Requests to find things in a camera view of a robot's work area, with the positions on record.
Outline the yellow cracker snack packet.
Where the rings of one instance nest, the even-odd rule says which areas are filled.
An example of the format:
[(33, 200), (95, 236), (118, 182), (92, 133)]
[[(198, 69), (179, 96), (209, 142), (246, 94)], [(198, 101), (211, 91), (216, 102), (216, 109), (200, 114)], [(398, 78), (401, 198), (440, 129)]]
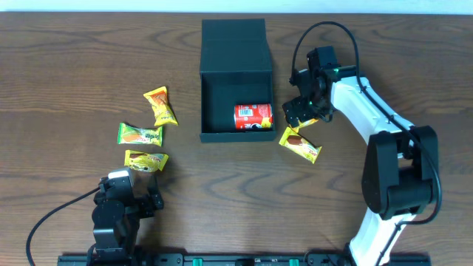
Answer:
[(301, 122), (300, 120), (297, 120), (297, 125), (296, 126), (289, 126), (295, 133), (298, 133), (300, 129), (310, 126), (316, 122), (318, 122), (318, 119), (311, 118), (309, 120), (306, 120), (304, 122)]

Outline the red soda can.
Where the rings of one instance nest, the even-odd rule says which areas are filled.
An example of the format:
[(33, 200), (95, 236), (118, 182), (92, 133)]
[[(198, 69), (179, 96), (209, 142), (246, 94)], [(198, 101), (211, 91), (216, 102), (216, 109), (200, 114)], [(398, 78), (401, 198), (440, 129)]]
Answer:
[(236, 105), (235, 128), (240, 131), (272, 129), (273, 110), (269, 103)]

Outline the yellow peanut butter snack packet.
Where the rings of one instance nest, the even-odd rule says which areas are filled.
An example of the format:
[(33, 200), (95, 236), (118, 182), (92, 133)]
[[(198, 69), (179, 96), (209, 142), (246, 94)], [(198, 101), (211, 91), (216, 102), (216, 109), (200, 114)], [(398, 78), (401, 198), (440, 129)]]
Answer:
[(168, 92), (165, 86), (145, 93), (144, 98), (151, 104), (154, 113), (154, 125), (172, 124), (177, 126), (177, 119), (169, 105)]

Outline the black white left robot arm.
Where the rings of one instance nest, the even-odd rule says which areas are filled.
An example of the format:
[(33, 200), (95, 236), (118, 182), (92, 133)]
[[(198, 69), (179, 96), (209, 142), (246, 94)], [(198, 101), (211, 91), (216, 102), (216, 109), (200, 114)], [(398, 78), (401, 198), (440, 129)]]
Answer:
[(154, 257), (136, 246), (141, 219), (164, 207), (157, 177), (147, 178), (146, 193), (135, 196), (136, 175), (120, 168), (101, 178), (92, 212), (95, 244), (87, 251), (87, 265), (153, 265)]

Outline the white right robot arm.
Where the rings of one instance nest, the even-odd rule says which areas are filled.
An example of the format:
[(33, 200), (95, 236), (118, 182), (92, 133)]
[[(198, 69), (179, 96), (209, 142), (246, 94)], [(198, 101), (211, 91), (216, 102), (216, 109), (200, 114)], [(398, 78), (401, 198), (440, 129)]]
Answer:
[(430, 126), (417, 127), (391, 109), (356, 66), (326, 63), (293, 71), (290, 84), (300, 96), (284, 103), (295, 127), (311, 119), (329, 121), (341, 112), (367, 144), (361, 190), (367, 211), (358, 233), (346, 245), (337, 265), (420, 265), (425, 256), (393, 256), (402, 230), (425, 225), (437, 215), (442, 194), (438, 173), (438, 137)]

